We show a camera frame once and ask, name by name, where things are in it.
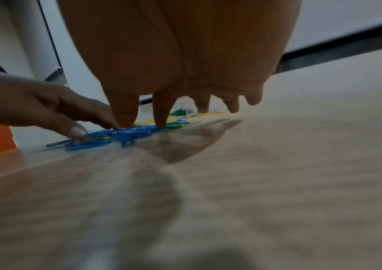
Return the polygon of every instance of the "human hand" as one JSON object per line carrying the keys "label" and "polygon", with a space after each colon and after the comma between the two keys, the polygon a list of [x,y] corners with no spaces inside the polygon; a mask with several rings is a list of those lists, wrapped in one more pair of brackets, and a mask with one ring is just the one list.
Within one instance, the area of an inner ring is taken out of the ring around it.
{"label": "human hand", "polygon": [[110,107],[67,87],[0,72],[0,124],[39,126],[80,139],[86,130],[76,121],[119,129]]}
{"label": "human hand", "polygon": [[164,127],[178,97],[199,111],[211,95],[239,110],[262,99],[292,32],[299,0],[58,1],[69,33],[101,82],[117,123],[131,126],[139,95],[153,94]]}

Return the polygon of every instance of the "fingernail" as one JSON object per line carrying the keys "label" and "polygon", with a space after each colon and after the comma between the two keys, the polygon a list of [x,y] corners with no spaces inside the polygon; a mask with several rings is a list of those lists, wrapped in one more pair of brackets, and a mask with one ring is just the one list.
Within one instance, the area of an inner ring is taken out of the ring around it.
{"label": "fingernail", "polygon": [[80,127],[72,127],[67,133],[67,136],[72,139],[81,139],[85,135],[87,135],[87,131]]}

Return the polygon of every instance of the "wooden table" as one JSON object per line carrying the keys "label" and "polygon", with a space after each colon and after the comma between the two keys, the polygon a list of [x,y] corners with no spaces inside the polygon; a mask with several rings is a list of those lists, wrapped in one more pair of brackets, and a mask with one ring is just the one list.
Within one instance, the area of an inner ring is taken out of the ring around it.
{"label": "wooden table", "polygon": [[382,269],[382,51],[237,115],[0,155],[0,269]]}

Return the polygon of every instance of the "table surface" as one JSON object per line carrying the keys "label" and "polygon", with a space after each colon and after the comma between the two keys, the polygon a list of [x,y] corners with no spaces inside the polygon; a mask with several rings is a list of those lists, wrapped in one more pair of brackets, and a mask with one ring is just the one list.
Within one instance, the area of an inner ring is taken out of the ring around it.
{"label": "table surface", "polygon": [[131,149],[0,155],[0,269],[382,269],[382,51],[264,98]]}

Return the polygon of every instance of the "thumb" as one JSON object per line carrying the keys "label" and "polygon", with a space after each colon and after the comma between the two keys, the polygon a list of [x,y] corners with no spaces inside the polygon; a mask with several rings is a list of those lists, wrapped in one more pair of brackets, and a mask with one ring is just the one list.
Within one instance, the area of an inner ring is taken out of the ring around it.
{"label": "thumb", "polygon": [[82,139],[87,134],[85,128],[80,124],[63,114],[54,112],[48,108],[43,108],[36,117],[38,118],[34,119],[34,125],[52,130],[66,137]]}

